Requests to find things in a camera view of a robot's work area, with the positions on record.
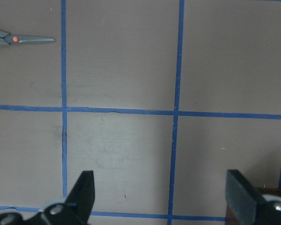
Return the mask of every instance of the scissors blade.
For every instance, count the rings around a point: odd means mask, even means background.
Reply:
[[[37,37],[37,36],[25,36],[25,35],[7,35],[4,40],[9,44],[14,43],[46,43],[53,42],[55,39],[51,37]]]

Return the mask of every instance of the scissors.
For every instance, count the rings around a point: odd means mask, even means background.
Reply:
[[[55,39],[50,37],[12,35],[11,33],[0,30],[0,45],[10,45],[18,43],[46,43],[53,41],[55,41]]]

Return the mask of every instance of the brown object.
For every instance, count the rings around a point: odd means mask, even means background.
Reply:
[[[257,189],[261,194],[268,194],[268,195],[276,195],[281,197],[281,189],[275,188],[258,188]],[[226,222],[225,225],[240,225],[237,218],[234,216],[232,210],[229,206],[227,206],[226,210]]]

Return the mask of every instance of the bolt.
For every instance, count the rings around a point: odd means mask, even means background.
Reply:
[[[63,209],[62,205],[56,205],[50,210],[50,214],[51,215],[59,214],[62,211],[62,209]]]
[[[281,202],[276,202],[274,204],[274,208],[277,210],[277,211],[280,211],[281,212]]]
[[[14,220],[15,216],[13,214],[8,214],[5,218],[0,221],[0,225],[7,225]]]

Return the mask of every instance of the silver bolt head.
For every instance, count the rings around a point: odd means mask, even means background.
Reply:
[[[0,225],[7,225],[10,224],[15,219],[15,216],[13,214],[8,214],[6,217],[4,217],[0,221]]]
[[[277,211],[280,211],[281,212],[281,202],[276,202],[274,204],[274,208],[277,210]]]
[[[62,211],[62,209],[63,209],[62,205],[56,205],[50,210],[50,214],[51,215],[59,214]]]

